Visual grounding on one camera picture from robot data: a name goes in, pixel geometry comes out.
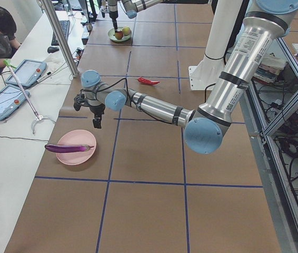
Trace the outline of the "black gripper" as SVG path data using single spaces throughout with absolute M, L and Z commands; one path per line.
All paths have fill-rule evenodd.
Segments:
M 117 18 L 118 18 L 118 12 L 111 12 L 111 19 L 115 30 L 118 29 Z
M 99 105 L 90 105 L 90 111 L 95 115 L 95 116 L 102 116 L 104 114 L 105 110 L 105 105 L 104 104 L 99 104 Z M 94 118 L 92 120 L 93 122 L 93 127 L 96 129 L 101 129 L 102 118 Z

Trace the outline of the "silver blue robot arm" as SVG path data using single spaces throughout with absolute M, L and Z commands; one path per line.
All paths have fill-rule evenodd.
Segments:
M 162 3 L 162 0 L 122 0 L 121 3 L 125 9 L 128 18 L 133 19 L 137 16 L 137 13 L 156 4 Z M 107 1 L 109 16 L 112 19 L 114 30 L 118 30 L 117 18 L 118 18 L 118 1 L 110 0 Z
M 82 89 L 74 109 L 85 106 L 101 126 L 106 108 L 114 111 L 130 106 L 148 116 L 184 129 L 187 146 L 200 154 L 218 149 L 229 129 L 231 113 L 261 64 L 272 42 L 285 36 L 298 11 L 298 1 L 218 1 L 203 61 L 192 72 L 204 83 L 205 65 L 220 67 L 212 92 L 196 110 L 187 110 L 127 87 L 121 89 L 88 70 L 81 75 Z

